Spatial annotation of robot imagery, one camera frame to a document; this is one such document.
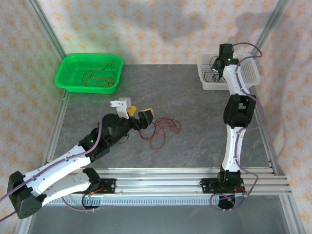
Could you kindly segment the white plastic basket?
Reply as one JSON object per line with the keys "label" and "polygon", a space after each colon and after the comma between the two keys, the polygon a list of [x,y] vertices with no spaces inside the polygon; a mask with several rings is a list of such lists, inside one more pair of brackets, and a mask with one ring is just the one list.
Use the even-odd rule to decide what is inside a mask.
{"label": "white plastic basket", "polygon": [[[217,72],[212,70],[212,65],[218,52],[200,52],[197,55],[197,69],[199,79],[204,90],[228,90],[224,77],[219,78]],[[240,65],[241,75],[246,87],[249,89],[260,83],[260,74],[253,58],[246,59]]]}

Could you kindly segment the aluminium table side rail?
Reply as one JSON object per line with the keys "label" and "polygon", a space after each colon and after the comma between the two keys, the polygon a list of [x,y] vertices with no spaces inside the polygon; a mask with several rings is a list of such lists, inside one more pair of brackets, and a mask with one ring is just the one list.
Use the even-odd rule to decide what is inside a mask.
{"label": "aluminium table side rail", "polygon": [[279,166],[275,150],[270,145],[270,138],[264,126],[264,111],[261,109],[260,104],[256,104],[254,115],[258,124],[258,130],[260,132],[262,142],[265,148],[266,156],[273,173],[276,176],[280,175]]}
{"label": "aluminium table side rail", "polygon": [[69,101],[69,96],[70,96],[69,92],[65,90],[63,93],[63,97],[61,99],[61,103],[60,103],[60,107],[59,107],[58,114],[56,117],[56,121],[55,121],[53,130],[51,132],[49,142],[48,142],[48,145],[47,145],[41,166],[44,166],[47,163],[51,162],[54,158],[58,138],[60,135],[62,123],[64,120],[66,108],[67,108],[68,101]]}

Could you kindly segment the aluminium frame post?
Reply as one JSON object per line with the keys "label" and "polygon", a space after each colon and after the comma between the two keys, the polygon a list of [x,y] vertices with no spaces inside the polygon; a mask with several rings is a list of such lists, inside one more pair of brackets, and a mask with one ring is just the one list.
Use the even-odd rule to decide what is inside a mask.
{"label": "aluminium frame post", "polygon": [[278,21],[281,19],[288,3],[290,0],[278,0],[274,10],[270,13],[269,20],[267,21],[262,33],[260,34],[259,39],[256,42],[256,47],[263,50],[263,46],[265,45],[267,39],[269,38],[271,32],[277,25]]}
{"label": "aluminium frame post", "polygon": [[58,57],[63,60],[66,57],[66,53],[55,34],[48,18],[46,17],[44,11],[42,10],[41,6],[39,5],[38,0],[25,0],[25,3],[28,5],[30,10],[33,12],[35,18],[39,22],[41,29],[46,34],[47,38],[49,39],[53,49],[55,50]]}

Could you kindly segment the aluminium mounting rail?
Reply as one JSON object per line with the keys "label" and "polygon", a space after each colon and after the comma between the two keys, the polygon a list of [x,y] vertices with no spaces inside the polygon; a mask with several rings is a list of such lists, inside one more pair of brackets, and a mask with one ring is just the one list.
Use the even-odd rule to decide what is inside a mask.
{"label": "aluminium mounting rail", "polygon": [[[272,168],[249,168],[241,178],[252,195],[290,195],[285,175],[275,175]],[[97,169],[101,178],[116,180],[115,196],[203,196],[200,181],[216,178],[219,168],[107,168]]]}

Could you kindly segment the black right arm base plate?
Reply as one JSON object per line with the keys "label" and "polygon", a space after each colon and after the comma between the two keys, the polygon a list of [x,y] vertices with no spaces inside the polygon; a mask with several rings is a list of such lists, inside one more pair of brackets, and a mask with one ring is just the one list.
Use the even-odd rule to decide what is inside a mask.
{"label": "black right arm base plate", "polygon": [[221,182],[217,178],[203,178],[199,184],[204,194],[236,194],[246,192],[242,178],[237,183]]}

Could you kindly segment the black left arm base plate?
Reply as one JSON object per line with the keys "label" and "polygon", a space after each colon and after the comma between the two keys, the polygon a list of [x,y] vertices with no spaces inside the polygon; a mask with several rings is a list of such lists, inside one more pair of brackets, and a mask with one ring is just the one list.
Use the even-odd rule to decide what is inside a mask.
{"label": "black left arm base plate", "polygon": [[90,186],[83,191],[84,194],[114,194],[116,188],[116,179],[101,178],[96,182],[92,182]]}

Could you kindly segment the aluminium frame leg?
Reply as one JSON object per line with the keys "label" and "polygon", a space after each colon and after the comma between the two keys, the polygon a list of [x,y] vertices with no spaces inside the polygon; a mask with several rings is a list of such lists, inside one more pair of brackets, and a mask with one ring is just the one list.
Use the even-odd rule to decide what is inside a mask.
{"label": "aluminium frame leg", "polygon": [[290,234],[306,234],[293,195],[279,196]]}
{"label": "aluminium frame leg", "polygon": [[14,226],[12,234],[28,234],[33,217],[18,219]]}

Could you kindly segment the green plastic basket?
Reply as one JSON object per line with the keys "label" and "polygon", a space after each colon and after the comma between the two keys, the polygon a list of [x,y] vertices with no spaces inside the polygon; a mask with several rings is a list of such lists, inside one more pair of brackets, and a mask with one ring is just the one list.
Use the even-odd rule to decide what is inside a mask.
{"label": "green plastic basket", "polygon": [[72,93],[113,94],[122,67],[123,60],[117,55],[71,54],[61,62],[55,84]]}

